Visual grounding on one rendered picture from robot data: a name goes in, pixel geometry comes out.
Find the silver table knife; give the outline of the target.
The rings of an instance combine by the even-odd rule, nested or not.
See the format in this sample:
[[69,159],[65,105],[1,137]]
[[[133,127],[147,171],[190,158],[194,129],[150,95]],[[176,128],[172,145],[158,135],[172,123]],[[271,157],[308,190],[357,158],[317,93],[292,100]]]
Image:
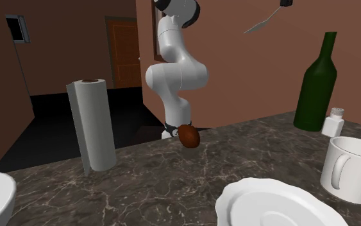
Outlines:
[[253,27],[251,27],[250,29],[246,30],[244,32],[244,34],[246,33],[252,33],[256,30],[259,30],[260,28],[264,27],[268,22],[269,20],[281,9],[281,6],[278,7],[266,20],[262,21],[262,22],[259,22],[258,24],[254,25]]

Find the white paper towel roll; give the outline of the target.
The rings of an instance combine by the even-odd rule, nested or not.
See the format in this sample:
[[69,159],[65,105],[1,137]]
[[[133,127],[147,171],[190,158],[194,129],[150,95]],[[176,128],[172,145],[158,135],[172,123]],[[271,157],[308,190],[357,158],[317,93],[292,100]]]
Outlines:
[[86,175],[116,165],[106,81],[78,80],[67,85],[72,118]]

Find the orange wooden door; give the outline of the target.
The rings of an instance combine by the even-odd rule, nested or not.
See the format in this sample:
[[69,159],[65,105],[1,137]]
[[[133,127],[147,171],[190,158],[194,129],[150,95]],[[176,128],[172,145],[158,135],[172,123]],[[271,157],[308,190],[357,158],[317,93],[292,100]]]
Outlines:
[[137,20],[106,16],[105,21],[114,88],[140,87]]

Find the dark green glass bottle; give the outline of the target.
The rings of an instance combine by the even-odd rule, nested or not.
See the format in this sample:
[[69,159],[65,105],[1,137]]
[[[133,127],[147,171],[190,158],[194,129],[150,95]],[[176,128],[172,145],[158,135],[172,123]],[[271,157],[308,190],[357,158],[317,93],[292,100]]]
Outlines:
[[336,31],[326,32],[317,59],[306,70],[300,90],[293,125],[309,132],[322,129],[337,79],[332,61]]

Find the white salt shaker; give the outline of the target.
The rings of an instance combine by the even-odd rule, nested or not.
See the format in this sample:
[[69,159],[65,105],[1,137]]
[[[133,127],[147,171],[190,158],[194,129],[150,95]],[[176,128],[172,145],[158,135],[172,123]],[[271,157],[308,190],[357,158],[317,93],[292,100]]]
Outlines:
[[332,108],[330,115],[324,120],[323,129],[321,133],[328,137],[340,136],[342,127],[344,125],[343,120],[344,109]]

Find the brown-framed wall picture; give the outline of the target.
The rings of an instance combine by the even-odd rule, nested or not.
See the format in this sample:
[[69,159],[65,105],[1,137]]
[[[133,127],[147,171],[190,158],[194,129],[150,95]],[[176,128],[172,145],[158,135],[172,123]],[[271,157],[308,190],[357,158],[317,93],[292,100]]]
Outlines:
[[165,62],[165,60],[162,58],[162,56],[160,54],[157,28],[158,28],[159,20],[162,17],[166,16],[166,14],[161,12],[159,9],[156,8],[154,0],[151,0],[151,14],[152,14],[152,27],[153,27],[153,55],[154,55],[154,60],[159,61],[159,62]]

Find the dark grey-framed window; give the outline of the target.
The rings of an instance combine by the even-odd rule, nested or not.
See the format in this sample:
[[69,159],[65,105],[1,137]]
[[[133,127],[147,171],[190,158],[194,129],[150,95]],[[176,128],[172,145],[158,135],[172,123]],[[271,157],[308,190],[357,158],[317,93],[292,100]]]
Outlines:
[[6,22],[15,43],[30,43],[26,20],[23,15],[5,15]]

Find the white mug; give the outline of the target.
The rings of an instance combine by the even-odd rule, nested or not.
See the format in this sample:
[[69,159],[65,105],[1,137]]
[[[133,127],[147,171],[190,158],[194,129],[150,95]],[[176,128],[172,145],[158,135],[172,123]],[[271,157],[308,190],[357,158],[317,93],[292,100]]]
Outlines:
[[361,139],[330,139],[320,183],[333,196],[361,205]]

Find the brown egg-shaped object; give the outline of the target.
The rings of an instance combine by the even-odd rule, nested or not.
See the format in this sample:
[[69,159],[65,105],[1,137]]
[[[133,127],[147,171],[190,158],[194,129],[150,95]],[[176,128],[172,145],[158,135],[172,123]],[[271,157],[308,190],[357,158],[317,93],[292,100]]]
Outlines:
[[196,148],[200,144],[200,136],[197,129],[192,125],[178,127],[178,137],[186,148]]

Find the white plate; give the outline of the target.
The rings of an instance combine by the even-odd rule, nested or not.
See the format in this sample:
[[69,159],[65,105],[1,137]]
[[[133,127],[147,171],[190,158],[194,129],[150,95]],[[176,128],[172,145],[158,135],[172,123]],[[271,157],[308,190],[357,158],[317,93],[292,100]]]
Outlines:
[[349,226],[309,192],[271,178],[228,184],[215,211],[217,226]]

